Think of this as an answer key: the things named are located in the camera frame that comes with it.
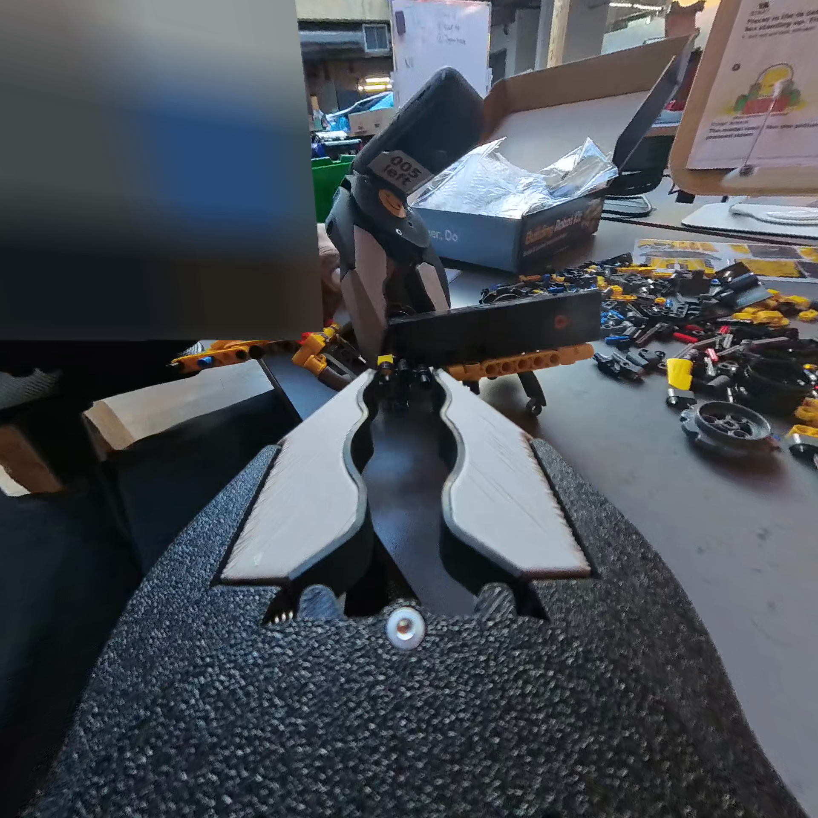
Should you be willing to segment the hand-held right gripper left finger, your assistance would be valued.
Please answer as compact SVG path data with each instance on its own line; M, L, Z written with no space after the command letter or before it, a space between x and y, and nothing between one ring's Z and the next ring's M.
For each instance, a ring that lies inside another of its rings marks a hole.
M363 470L376 411L364 372L284 436L221 571L226 585L351 589L374 534Z

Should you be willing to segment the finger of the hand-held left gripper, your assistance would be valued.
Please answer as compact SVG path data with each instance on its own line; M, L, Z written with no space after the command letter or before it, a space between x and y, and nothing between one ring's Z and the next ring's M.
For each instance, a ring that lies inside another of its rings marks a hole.
M389 261L377 240L365 230L353 231L353 249L351 321L363 358L376 362L388 327L384 287L389 278Z
M410 306L414 314L451 309L446 273L439 264L421 262L410 267Z

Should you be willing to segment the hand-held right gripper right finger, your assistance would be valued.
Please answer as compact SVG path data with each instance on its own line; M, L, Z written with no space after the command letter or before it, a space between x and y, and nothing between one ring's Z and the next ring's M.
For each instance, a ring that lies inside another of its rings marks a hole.
M459 582L480 567L521 582L587 578L591 568L533 449L534 439L446 372L439 411L454 445L442 490L446 531L475 557L450 567Z

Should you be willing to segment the yellow black brick vehicle model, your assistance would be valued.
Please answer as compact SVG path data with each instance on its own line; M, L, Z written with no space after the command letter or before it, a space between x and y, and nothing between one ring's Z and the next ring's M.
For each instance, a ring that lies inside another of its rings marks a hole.
M216 342L203 352L175 358L169 366L174 374L190 376L251 360L262 363L269 353L290 353L295 366L334 392L369 369L393 394L406 392L413 383L428 383L436 370L474 390L483 379L512 374L524 385L527 411L537 415L546 400L535 373L592 356L602 298L596 287L543 290L532 284L534 280L524 280L486 292L488 303L394 317L373 363L365 362L363 344L351 340L350 326L331 324L296 341Z

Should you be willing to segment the grey desk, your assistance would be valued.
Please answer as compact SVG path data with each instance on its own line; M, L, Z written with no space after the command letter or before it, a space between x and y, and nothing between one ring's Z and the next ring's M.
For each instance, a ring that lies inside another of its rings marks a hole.
M516 378L484 401L543 438L660 554L696 608L770 762L816 816L816 472L786 447L760 462L709 456L666 407L659 374L614 381L593 361L539 372L547 407L525 412ZM380 412L365 471L374 530L421 603L467 613L432 519L447 469L423 408Z

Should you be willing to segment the person's left hand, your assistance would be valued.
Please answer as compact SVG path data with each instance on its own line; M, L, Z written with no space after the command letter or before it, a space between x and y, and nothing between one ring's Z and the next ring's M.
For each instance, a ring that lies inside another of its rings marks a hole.
M322 325L329 326L335 314L345 309L340 281L340 253L325 229L325 224L316 225L322 289Z

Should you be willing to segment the whiteboard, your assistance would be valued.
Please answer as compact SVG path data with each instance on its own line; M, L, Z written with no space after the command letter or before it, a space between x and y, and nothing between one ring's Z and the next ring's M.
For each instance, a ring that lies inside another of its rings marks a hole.
M439 69L455 68L481 97L490 87L489 2L391 1L394 107L403 107Z

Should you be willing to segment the clear plastic bags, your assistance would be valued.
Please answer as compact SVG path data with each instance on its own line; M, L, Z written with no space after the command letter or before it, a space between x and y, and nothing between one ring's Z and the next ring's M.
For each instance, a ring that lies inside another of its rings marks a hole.
M519 219L598 193L619 176L590 138L539 171L512 164L500 151L505 141L491 141L456 160L416 192L414 207Z

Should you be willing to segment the blue cardboard box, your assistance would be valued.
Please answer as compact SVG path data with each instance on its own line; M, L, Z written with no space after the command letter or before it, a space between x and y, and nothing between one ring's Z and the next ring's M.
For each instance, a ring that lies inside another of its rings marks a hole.
M677 92L691 51L689 35L665 38L502 79L485 98L487 130L478 147L506 138L501 153L521 169L539 171L590 138L619 176L598 193L519 219L414 207L438 256L527 271L592 236L606 198L655 189L672 138L649 131Z

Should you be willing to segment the green bin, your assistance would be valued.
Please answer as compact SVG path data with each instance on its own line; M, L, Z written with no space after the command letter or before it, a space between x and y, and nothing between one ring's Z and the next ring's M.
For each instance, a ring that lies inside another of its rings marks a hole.
M349 173L354 155L339 158L312 158L312 181L316 221L324 223L333 204L334 194Z

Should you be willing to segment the grey sprocket wheel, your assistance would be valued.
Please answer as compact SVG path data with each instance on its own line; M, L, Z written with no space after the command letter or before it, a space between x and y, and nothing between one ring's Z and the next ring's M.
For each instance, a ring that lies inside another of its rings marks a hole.
M778 447L769 421L737 403L697 404L682 411L679 421L690 444L711 455L758 457Z

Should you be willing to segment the pile of loose brick parts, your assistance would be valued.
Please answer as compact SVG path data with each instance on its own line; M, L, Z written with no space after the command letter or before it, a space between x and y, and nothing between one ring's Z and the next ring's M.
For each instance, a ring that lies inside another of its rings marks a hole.
M741 262L716 273L660 271L623 253L575 268L520 275L486 292L531 288L601 292L600 337L593 358L612 380L666 377L668 408L737 403L763 415L778 444L816 469L816 339L793 320L816 320L816 301L773 291Z

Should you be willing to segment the yellow printed sheet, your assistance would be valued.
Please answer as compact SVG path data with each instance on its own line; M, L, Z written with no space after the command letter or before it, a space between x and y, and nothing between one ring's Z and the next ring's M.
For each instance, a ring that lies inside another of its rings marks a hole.
M813 246L758 242L638 240L633 262L660 271L716 273L737 262L762 278L817 278L817 249Z

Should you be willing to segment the white flat tray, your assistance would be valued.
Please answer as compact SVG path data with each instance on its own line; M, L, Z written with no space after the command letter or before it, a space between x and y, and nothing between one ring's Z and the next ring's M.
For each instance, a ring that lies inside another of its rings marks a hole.
M817 240L816 196L728 197L706 204L681 220L686 228Z

